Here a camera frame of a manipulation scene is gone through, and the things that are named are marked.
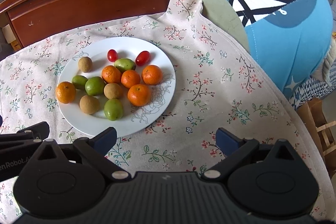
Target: white star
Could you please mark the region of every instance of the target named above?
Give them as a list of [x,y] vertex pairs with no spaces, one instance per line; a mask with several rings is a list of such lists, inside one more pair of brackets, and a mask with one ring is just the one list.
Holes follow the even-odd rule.
[[300,83],[300,82],[297,82],[297,83],[294,82],[294,78],[293,78],[293,75],[292,75],[292,82],[289,85],[285,86],[285,88],[291,89],[293,91],[298,83]]

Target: mandarin orange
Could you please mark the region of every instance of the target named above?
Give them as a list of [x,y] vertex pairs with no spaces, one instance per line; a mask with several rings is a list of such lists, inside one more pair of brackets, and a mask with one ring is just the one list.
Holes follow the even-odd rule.
[[71,103],[76,97],[76,88],[70,82],[61,82],[56,87],[56,98],[63,104]]
[[128,90],[127,98],[135,106],[144,106],[151,101],[151,95],[152,92],[148,86],[138,84]]
[[106,66],[101,72],[101,78],[108,84],[111,83],[120,83],[121,81],[121,72],[114,66]]
[[140,75],[135,70],[127,70],[121,76],[121,83],[129,89],[140,84]]
[[148,65],[142,71],[142,80],[147,85],[157,85],[163,79],[162,70],[156,65]]

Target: blue patterned fabric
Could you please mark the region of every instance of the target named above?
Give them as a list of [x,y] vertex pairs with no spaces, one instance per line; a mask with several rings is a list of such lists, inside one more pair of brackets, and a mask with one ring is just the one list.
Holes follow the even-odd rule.
[[328,85],[310,77],[295,90],[293,96],[289,99],[289,102],[294,109],[297,110],[298,107],[308,100],[311,100],[314,97],[320,99],[331,93],[336,88],[336,62],[332,64],[330,69],[330,82],[331,85]]

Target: tablecloth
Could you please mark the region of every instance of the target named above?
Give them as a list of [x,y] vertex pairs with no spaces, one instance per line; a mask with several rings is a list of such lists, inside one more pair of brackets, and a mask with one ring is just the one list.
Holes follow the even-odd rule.
[[[274,83],[230,35],[201,15],[202,0],[170,0],[162,14],[79,27],[48,37],[0,62],[0,134],[41,121],[50,137],[71,143],[84,136],[62,117],[55,87],[70,58],[107,37],[137,37],[161,48],[176,71],[174,97],[144,130],[118,138],[107,158],[137,170],[196,171],[223,160],[215,132],[224,127],[262,143],[290,141],[316,177],[320,194],[311,212],[333,217],[334,193],[328,173],[302,121]],[[0,184],[0,221],[21,215],[13,196],[15,178]]]

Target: shark pillow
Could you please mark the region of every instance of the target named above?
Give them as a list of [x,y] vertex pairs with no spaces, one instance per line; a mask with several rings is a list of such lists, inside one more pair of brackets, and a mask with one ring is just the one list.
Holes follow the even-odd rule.
[[286,98],[331,47],[328,0],[227,0],[245,27],[251,56]]

